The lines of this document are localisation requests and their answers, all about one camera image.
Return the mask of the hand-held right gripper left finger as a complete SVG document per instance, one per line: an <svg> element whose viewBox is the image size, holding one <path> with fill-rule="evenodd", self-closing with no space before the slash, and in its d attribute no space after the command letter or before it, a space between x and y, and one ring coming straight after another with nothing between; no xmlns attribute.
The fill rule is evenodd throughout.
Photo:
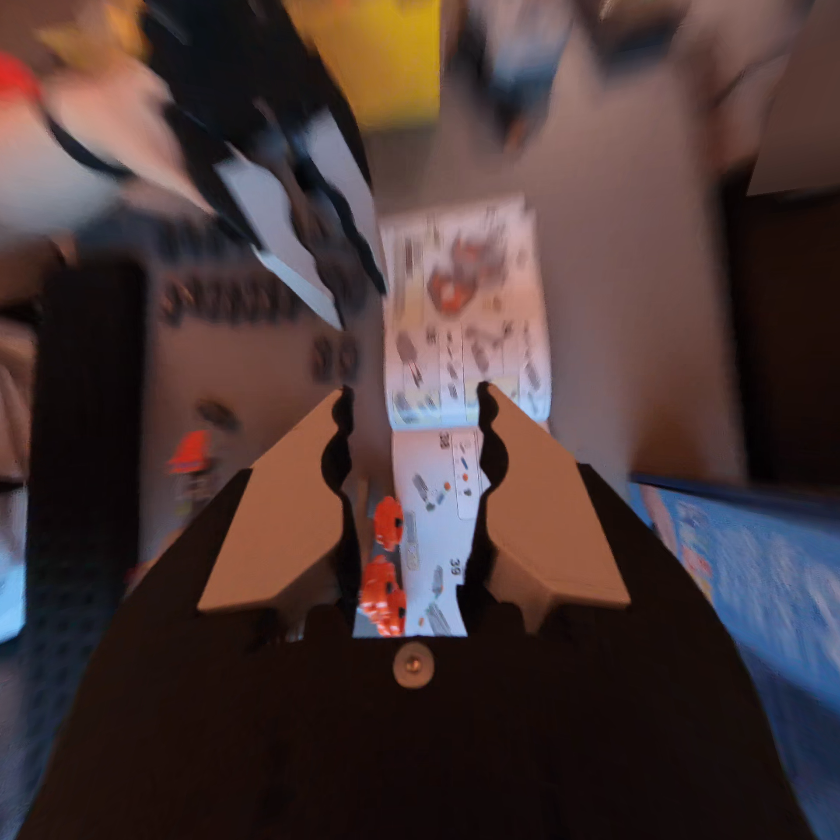
<svg viewBox="0 0 840 840"><path fill-rule="evenodd" d="M351 470L354 392L328 394L257 458L197 608L353 615L361 553L343 483Z"/></svg>

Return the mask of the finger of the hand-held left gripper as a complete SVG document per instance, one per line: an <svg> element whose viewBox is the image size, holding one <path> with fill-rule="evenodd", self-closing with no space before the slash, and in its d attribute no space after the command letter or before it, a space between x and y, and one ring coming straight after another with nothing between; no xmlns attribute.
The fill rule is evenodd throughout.
<svg viewBox="0 0 840 840"><path fill-rule="evenodd" d="M312 254L295 232L290 200L282 184L267 169L243 157L216 163L215 172L257 236L254 250L262 265L321 320L342 331L333 294L322 283Z"/></svg>
<svg viewBox="0 0 840 840"><path fill-rule="evenodd" d="M323 221L319 250L332 250L346 265L341 280L324 281L334 296L363 296L366 283L380 296L387 294L382 240L360 140L353 120L346 139L329 110L296 138L296 177Z"/></svg>

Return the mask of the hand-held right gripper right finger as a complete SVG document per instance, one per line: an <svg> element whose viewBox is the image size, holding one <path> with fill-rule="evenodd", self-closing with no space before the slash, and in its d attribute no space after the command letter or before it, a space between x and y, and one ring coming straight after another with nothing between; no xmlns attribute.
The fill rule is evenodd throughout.
<svg viewBox="0 0 840 840"><path fill-rule="evenodd" d="M498 386L482 382L477 395L489 486L458 588L467 625L488 601L516 606L527 632L561 606L626 610L631 596L575 457Z"/></svg>

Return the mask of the white instruction booklet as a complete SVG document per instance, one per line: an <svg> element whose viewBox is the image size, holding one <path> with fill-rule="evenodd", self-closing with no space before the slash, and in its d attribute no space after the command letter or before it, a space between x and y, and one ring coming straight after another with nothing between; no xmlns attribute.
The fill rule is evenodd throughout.
<svg viewBox="0 0 840 840"><path fill-rule="evenodd" d="M522 194L385 219L384 401L404 530L404 636L465 636L480 496L478 386L548 428L550 340L536 213Z"/></svg>

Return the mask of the yellow box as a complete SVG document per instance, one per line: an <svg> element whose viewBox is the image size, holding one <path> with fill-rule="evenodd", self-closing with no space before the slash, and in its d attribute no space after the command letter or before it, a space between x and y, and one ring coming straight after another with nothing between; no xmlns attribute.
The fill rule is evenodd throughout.
<svg viewBox="0 0 840 840"><path fill-rule="evenodd" d="M320 55L363 133L438 120L441 2L287 1L299 35Z"/></svg>

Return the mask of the grey orange brick model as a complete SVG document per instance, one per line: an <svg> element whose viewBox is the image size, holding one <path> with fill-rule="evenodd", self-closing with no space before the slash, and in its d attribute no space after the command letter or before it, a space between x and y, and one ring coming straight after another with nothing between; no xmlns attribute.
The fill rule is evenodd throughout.
<svg viewBox="0 0 840 840"><path fill-rule="evenodd" d="M192 523L216 495L219 461L215 444L213 430L198 428L183 436L167 461L175 516L182 528Z"/></svg>

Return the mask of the orange brick assembly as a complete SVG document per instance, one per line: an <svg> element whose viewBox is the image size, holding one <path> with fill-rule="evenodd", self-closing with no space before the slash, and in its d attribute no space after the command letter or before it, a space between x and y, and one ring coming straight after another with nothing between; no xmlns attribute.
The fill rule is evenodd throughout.
<svg viewBox="0 0 840 840"><path fill-rule="evenodd" d="M362 570L359 610L381 637L402 637L406 594L400 586L395 553L403 539L402 504L393 496L380 500L372 519L373 550Z"/></svg>

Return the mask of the black perforated bar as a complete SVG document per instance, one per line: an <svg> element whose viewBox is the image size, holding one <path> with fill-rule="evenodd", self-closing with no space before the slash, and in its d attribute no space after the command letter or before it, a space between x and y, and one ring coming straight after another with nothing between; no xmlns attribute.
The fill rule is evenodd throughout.
<svg viewBox="0 0 840 840"><path fill-rule="evenodd" d="M51 275L38 328L26 545L27 723L58 729L138 559L143 268Z"/></svg>

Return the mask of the blue printed box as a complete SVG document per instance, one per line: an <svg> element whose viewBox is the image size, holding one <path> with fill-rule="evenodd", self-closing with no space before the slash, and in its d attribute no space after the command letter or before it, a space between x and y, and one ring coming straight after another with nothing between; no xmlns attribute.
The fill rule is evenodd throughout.
<svg viewBox="0 0 840 840"><path fill-rule="evenodd" d="M738 646L818 838L839 838L838 495L637 474L631 507Z"/></svg>

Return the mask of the black monitor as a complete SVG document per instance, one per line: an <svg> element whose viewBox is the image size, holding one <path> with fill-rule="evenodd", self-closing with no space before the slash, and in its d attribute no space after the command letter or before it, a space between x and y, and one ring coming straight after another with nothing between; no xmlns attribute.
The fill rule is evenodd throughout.
<svg viewBox="0 0 840 840"><path fill-rule="evenodd" d="M749 476L838 491L838 191L750 195L719 184Z"/></svg>

